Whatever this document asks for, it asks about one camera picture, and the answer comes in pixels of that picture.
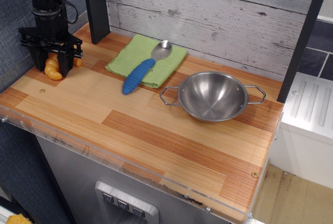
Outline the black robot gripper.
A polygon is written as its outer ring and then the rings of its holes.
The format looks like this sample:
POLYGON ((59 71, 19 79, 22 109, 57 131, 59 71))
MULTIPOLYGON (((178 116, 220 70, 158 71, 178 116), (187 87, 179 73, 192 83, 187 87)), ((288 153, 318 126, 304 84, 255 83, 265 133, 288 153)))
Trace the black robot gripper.
POLYGON ((67 19, 65 10, 59 12, 42 12, 35 15, 35 27, 20 27, 21 45, 28 46, 30 55, 35 67, 39 71, 44 71, 45 61, 48 58, 49 50, 61 50, 58 52, 58 63, 60 74, 67 76, 73 68, 74 57, 82 58, 82 41, 69 33, 68 25, 71 23, 67 19), (70 51, 64 50, 64 45, 71 45, 70 51))

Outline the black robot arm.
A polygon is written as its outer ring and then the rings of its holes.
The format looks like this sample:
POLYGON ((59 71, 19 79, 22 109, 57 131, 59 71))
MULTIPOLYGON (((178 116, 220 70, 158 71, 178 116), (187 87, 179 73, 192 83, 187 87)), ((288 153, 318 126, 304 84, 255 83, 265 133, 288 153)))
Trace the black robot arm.
POLYGON ((35 27, 19 28, 21 45, 28 48, 35 67, 43 71, 48 55, 58 55, 60 74, 66 76, 73 68, 74 59, 82 58, 82 41, 68 31, 68 25, 78 20, 68 20, 66 6, 75 7, 67 0, 31 0, 35 27))

